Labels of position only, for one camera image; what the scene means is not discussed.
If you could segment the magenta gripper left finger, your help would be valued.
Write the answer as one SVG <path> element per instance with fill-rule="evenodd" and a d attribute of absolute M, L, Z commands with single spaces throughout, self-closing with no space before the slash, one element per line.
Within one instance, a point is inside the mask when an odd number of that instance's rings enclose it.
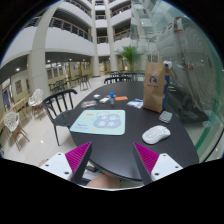
<path fill-rule="evenodd" d="M 56 153 L 41 166 L 41 169 L 80 184 L 91 153 L 92 143 L 87 142 L 67 153 Z"/>

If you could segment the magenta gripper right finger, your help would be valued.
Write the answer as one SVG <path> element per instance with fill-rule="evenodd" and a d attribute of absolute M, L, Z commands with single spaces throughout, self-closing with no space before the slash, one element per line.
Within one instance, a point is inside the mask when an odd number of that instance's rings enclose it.
<path fill-rule="evenodd" d="M 144 185 L 182 169 L 182 166 L 166 153 L 157 154 L 136 142 L 133 145 L 133 155 Z"/>

